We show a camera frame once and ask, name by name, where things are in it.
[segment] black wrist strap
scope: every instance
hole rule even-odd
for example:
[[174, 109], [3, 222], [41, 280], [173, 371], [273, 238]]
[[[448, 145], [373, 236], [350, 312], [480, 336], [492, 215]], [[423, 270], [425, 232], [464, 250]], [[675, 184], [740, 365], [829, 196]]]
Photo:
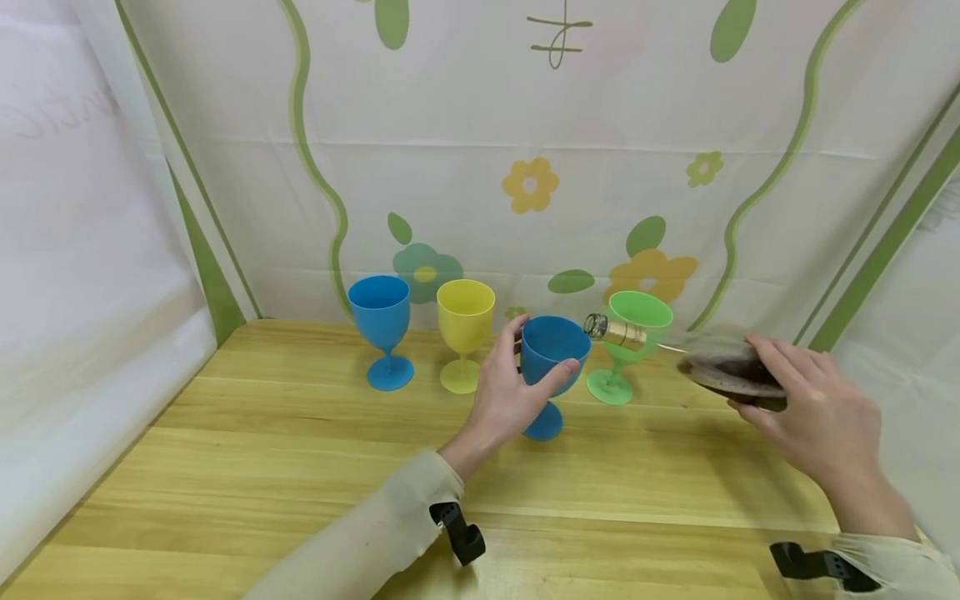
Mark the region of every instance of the black wrist strap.
[[476, 525], [467, 525], [464, 513], [456, 502], [441, 502], [430, 507], [430, 518], [442, 525], [450, 537], [450, 547], [460, 565], [467, 566], [483, 556], [487, 545]]
[[770, 546], [770, 554], [777, 563], [780, 575], [787, 579], [830, 577], [840, 580], [844, 590], [854, 593], [880, 589], [880, 584], [836, 552], [804, 552], [794, 541], [780, 541]]

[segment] sleeve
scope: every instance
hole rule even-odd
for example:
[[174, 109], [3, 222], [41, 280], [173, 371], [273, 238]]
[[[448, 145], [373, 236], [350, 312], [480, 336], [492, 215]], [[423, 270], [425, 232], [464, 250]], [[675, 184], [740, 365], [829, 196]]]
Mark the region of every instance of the sleeve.
[[881, 585], [877, 591], [838, 591], [838, 600], [958, 600], [960, 581], [936, 549], [901, 538], [840, 534], [833, 550]]
[[424, 450], [345, 515], [272, 568], [247, 600], [369, 600], [437, 539], [429, 508], [458, 501], [464, 484]]

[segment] yellow flower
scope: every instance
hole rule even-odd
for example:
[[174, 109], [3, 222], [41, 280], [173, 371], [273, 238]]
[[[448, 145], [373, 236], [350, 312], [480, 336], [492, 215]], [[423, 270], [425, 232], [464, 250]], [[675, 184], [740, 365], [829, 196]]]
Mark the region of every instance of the yellow flower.
[[723, 168], [723, 155], [720, 151], [703, 152], [697, 155], [686, 167], [686, 175], [690, 178], [688, 185], [708, 185]]
[[603, 302], [609, 302], [610, 296], [623, 290], [638, 290], [664, 302], [672, 302], [683, 292], [686, 281], [696, 270], [697, 259], [693, 256], [668, 260], [666, 254], [656, 248], [642, 250], [629, 262], [611, 269], [610, 288], [604, 294]]
[[550, 170], [550, 161], [537, 156], [530, 162], [518, 160], [503, 178], [503, 191], [514, 199], [510, 209], [518, 215], [533, 209], [540, 212], [550, 205], [550, 193], [560, 185], [560, 178]]

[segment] wooden tabletop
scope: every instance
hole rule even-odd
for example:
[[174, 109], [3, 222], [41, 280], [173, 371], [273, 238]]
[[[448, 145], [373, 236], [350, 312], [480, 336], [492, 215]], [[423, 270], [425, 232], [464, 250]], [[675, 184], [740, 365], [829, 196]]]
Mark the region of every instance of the wooden tabletop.
[[[377, 352], [350, 327], [238, 330], [0, 598], [240, 597], [464, 421], [470, 397], [439, 383], [453, 358], [439, 335], [411, 331], [398, 353], [414, 380], [381, 393], [364, 379]], [[830, 598], [825, 582], [782, 580], [767, 550], [824, 547], [825, 499], [675, 360], [629, 368], [635, 398], [613, 407], [585, 387], [610, 364], [595, 348], [557, 399], [561, 435], [516, 440], [468, 481], [487, 554], [459, 568], [440, 539], [377, 597]]]

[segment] hand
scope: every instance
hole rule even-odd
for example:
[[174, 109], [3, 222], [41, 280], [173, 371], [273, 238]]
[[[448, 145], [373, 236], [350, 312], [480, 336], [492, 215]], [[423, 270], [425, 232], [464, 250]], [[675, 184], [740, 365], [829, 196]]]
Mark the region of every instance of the hand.
[[879, 408], [840, 373], [829, 354], [755, 335], [747, 341], [786, 391], [787, 407], [771, 413], [731, 402], [740, 416], [821, 487], [879, 474]]
[[520, 331], [529, 319], [528, 315], [520, 315], [500, 331], [480, 368], [467, 424], [440, 450], [463, 479], [497, 448], [530, 426], [554, 390], [579, 367], [573, 359], [563, 361], [535, 385], [527, 385], [517, 372], [516, 354]]
[[730, 401], [827, 495], [841, 531], [916, 541], [913, 515], [880, 467], [880, 410], [826, 352], [747, 336], [786, 391], [781, 413]]

